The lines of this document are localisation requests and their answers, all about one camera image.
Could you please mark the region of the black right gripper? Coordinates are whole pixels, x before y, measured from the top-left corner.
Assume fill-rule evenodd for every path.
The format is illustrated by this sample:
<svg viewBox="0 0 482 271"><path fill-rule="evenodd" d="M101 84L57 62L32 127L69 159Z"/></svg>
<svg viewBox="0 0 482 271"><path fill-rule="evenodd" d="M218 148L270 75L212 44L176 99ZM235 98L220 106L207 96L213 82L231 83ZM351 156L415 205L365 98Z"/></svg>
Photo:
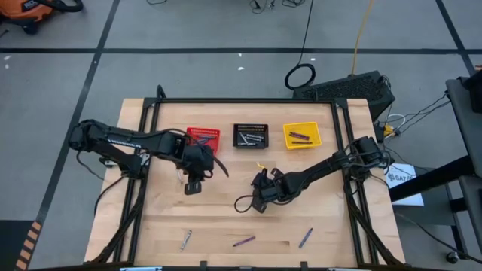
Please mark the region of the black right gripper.
<svg viewBox="0 0 482 271"><path fill-rule="evenodd" d="M302 179L286 175L277 168L270 172L273 179L265 175L257 175L252 182L252 208L263 214L267 208L266 202L291 202L302 190Z"/></svg>

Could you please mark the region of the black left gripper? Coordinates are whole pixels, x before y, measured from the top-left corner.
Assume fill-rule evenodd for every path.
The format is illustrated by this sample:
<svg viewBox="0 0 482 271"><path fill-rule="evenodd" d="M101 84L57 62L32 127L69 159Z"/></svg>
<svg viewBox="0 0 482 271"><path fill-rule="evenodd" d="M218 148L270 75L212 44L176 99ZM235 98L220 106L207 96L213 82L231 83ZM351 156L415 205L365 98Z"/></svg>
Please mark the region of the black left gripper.
<svg viewBox="0 0 482 271"><path fill-rule="evenodd" d="M214 155L208 145L188 145L184 153L184 170L189 178L203 180L211 178L214 169ZM202 192L202 184L188 182L185 185L185 195L190 196Z"/></svg>

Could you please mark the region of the red plastic basket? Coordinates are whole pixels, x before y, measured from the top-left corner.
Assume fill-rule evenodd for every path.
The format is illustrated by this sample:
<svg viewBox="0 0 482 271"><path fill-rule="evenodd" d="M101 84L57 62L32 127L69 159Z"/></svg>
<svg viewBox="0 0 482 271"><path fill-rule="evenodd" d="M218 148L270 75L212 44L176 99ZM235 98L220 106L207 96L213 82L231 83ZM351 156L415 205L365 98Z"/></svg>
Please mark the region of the red plastic basket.
<svg viewBox="0 0 482 271"><path fill-rule="evenodd" d="M197 136L200 135L200 134L216 135L217 138L213 139L212 142L207 146L209 146L212 149L213 154L217 153L219 142L220 142L220 139L221 139L221 131L220 130L209 129L209 128L190 127L189 126L187 128L187 134L192 137L192 139L189 140L190 145L197 145L197 140L199 140L199 138Z"/></svg>

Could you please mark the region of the yellow plastic basket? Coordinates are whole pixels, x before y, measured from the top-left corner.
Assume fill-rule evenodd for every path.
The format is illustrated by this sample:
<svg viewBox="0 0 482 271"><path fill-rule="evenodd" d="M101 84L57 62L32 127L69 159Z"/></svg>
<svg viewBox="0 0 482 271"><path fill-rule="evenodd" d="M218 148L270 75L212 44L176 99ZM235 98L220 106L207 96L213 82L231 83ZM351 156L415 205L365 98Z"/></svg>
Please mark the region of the yellow plastic basket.
<svg viewBox="0 0 482 271"><path fill-rule="evenodd" d="M310 140L307 141L291 137L289 135L290 132L307 135L310 137ZM289 150L315 148L322 144L317 122L287 123L283 125L283 133L285 136L285 146Z"/></svg>

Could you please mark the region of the black plastic basket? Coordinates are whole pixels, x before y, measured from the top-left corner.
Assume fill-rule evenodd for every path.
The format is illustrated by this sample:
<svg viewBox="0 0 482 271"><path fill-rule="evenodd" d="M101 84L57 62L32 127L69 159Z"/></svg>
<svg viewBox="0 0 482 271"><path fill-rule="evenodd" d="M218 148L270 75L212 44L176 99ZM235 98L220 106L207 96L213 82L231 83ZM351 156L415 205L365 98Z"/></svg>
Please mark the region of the black plastic basket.
<svg viewBox="0 0 482 271"><path fill-rule="evenodd" d="M242 138L240 137L239 133L242 133L243 135L245 133L250 133L250 134L258 134L258 135L264 135L264 142L254 142L254 141L249 141L248 142L254 142L257 143L257 147L251 147L246 149L265 149L269 147L269 128L267 124L247 124L247 123L235 123L233 125L233 146L235 148L241 148L236 146L238 142L244 142Z"/></svg>

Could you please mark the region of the black computer case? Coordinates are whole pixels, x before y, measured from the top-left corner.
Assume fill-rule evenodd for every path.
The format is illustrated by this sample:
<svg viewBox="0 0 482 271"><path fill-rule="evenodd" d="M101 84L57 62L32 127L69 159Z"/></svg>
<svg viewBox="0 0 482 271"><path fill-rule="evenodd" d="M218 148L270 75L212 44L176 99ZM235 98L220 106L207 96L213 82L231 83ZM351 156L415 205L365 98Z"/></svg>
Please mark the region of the black computer case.
<svg viewBox="0 0 482 271"><path fill-rule="evenodd" d="M376 120L395 101L389 79L378 71L302 87L294 91L293 98L366 99L372 120Z"/></svg>

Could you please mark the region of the white paper sign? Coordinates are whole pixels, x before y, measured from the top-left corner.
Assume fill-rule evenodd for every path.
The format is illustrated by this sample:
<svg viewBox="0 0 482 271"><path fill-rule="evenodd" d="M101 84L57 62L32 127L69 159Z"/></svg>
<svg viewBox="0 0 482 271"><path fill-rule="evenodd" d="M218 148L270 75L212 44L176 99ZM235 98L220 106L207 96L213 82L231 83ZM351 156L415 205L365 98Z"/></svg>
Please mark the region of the white paper sign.
<svg viewBox="0 0 482 271"><path fill-rule="evenodd" d="M394 206L423 207L421 193L412 193L413 186L404 186L418 176L416 168L406 163L392 163L384 170L385 181L390 188L390 198Z"/></svg>

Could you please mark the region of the grey top black cart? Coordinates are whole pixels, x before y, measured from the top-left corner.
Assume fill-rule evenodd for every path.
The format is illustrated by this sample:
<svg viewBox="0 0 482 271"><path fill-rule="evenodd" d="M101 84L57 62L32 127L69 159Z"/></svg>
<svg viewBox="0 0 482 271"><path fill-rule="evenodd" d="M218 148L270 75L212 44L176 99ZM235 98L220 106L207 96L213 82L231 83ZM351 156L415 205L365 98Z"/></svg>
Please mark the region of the grey top black cart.
<svg viewBox="0 0 482 271"><path fill-rule="evenodd" d="M412 193L458 181L462 197L449 201L452 213L467 211L482 253L482 114L472 111L469 92L457 79L446 81L447 94L462 134L467 155L417 176L404 186Z"/></svg>

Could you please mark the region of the black item on cart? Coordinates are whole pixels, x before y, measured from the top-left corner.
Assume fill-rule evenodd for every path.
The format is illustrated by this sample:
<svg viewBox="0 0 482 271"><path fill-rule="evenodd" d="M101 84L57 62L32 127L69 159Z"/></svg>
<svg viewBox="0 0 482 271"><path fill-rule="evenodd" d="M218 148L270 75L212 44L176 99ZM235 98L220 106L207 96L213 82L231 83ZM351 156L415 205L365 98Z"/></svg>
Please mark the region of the black item on cart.
<svg viewBox="0 0 482 271"><path fill-rule="evenodd" d="M470 78L459 77L457 80L469 92L472 111L482 114L482 71Z"/></svg>

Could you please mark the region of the orange shop vacuum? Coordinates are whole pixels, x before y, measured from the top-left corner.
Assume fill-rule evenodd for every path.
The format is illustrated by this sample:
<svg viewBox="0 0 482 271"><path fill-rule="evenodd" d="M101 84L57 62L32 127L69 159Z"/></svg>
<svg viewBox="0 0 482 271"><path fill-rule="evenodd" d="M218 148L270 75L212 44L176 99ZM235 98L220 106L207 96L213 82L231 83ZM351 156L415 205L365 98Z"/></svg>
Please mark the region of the orange shop vacuum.
<svg viewBox="0 0 482 271"><path fill-rule="evenodd" d="M53 8L36 0L0 0L0 22L16 25L28 35L38 32L38 24L53 13Z"/></svg>

